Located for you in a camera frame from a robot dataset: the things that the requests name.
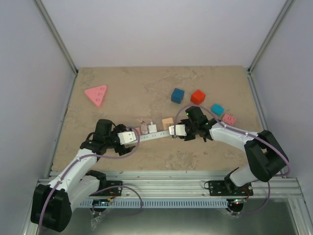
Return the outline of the pink power strip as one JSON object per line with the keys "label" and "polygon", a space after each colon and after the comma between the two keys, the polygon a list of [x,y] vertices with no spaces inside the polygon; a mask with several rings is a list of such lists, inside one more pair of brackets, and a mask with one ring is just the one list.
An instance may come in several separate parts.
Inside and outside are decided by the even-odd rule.
{"label": "pink power strip", "polygon": [[105,94],[107,92],[107,85],[97,86],[84,91],[87,98],[97,107],[100,108]]}

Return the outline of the white power strip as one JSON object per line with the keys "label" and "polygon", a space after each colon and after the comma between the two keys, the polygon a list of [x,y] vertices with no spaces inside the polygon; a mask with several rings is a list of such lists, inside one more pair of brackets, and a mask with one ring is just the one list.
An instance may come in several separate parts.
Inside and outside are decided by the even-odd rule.
{"label": "white power strip", "polygon": [[169,131],[160,131],[160,132],[155,132],[155,133],[149,133],[149,134],[145,134],[145,135],[141,135],[140,136],[140,141],[151,141],[151,140],[156,140],[156,139],[160,139],[160,138],[165,138],[165,137],[169,137]]}

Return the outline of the cyan socket block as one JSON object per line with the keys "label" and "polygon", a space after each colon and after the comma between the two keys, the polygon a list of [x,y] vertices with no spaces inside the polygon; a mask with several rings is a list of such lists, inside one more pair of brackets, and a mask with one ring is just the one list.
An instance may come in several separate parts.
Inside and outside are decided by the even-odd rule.
{"label": "cyan socket block", "polygon": [[224,107],[219,104],[213,104],[211,111],[217,116],[221,116],[224,113]]}

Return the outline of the red cube socket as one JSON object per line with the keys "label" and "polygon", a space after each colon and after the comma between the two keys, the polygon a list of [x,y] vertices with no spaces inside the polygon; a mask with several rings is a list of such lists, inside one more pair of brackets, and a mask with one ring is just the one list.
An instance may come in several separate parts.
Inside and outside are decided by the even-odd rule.
{"label": "red cube socket", "polygon": [[200,105],[204,102],[206,94],[201,90],[196,90],[191,94],[190,101],[193,104]]}

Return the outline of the beige cube socket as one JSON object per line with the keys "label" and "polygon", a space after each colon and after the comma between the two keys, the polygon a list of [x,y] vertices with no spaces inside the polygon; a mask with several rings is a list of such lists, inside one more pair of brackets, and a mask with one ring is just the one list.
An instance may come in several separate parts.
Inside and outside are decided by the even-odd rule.
{"label": "beige cube socket", "polygon": [[172,117],[162,119],[162,126],[164,131],[168,130],[172,125],[174,125],[174,120]]}

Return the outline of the pink round plug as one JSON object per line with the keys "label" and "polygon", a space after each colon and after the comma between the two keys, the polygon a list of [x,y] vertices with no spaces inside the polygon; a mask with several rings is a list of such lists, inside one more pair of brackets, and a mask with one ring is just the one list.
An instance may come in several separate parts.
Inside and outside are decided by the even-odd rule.
{"label": "pink round plug", "polygon": [[236,123],[236,118],[230,114],[224,114],[222,121],[227,125],[234,126]]}

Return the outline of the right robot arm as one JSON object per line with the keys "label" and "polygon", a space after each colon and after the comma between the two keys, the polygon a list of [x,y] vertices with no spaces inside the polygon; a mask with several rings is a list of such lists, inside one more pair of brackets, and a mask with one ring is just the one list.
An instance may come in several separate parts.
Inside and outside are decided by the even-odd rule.
{"label": "right robot arm", "polygon": [[181,108],[187,118],[174,119],[171,135],[184,141],[194,140],[196,136],[204,141],[220,141],[242,150],[247,158],[247,165],[228,173],[222,185],[219,186],[217,181],[208,183],[211,195],[239,195],[241,191],[248,189],[251,182],[268,182],[283,168],[290,169],[288,157],[272,132],[263,130],[257,133],[235,128],[216,115],[208,119],[203,110],[204,107],[199,105]]}

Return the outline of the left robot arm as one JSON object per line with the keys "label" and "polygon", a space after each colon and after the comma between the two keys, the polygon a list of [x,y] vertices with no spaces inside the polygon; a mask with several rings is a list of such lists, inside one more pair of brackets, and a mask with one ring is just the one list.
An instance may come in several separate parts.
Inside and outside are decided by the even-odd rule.
{"label": "left robot arm", "polygon": [[40,228],[63,231],[72,213],[90,195],[119,196],[121,181],[108,181],[104,173],[92,170],[101,158],[108,159],[107,150],[113,149],[117,159],[132,155],[140,142],[140,134],[133,127],[115,125],[100,119],[94,132],[88,134],[68,166],[48,184],[38,184],[33,193],[30,221]]}

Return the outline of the blue cube socket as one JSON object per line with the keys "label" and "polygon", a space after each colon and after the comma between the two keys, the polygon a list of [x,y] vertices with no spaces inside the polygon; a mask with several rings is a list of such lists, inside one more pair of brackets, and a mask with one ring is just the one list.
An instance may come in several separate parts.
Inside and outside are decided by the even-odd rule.
{"label": "blue cube socket", "polygon": [[177,104],[181,104],[183,98],[184,98],[184,90],[174,88],[172,95],[171,95],[171,101]]}

